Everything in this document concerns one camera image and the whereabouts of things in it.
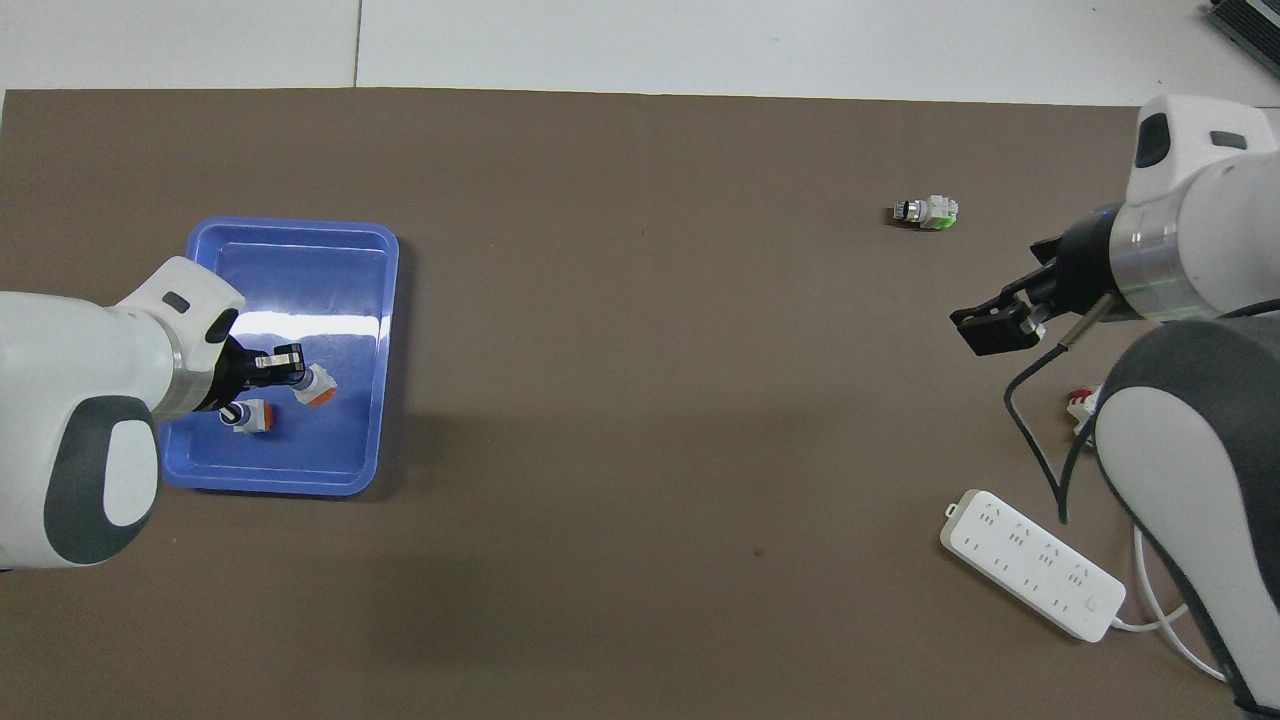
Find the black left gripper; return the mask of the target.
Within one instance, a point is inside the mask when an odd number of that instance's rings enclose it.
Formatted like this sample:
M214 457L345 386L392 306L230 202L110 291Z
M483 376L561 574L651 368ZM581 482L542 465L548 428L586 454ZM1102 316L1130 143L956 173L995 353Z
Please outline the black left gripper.
M262 375L262 387L292 387L301 382L306 369L301 345L279 345L265 352L246 348L236 337L228 337L212 370L205 411L215 413L251 388L251 380Z

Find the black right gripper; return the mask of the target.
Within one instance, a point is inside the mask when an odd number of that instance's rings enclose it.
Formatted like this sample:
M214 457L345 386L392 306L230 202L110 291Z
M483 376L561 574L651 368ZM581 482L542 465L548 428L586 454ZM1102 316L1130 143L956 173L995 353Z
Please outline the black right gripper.
M1097 208L1060 236L1033 243L1030 254L1039 268L1002 287L1000 299L950 313L969 350L989 356L1032 348L1044 337L1043 322L1066 313L1084 315L1106 293L1115 296L1115 304L1103 319L1124 322L1126 301L1110 259L1119 209Z

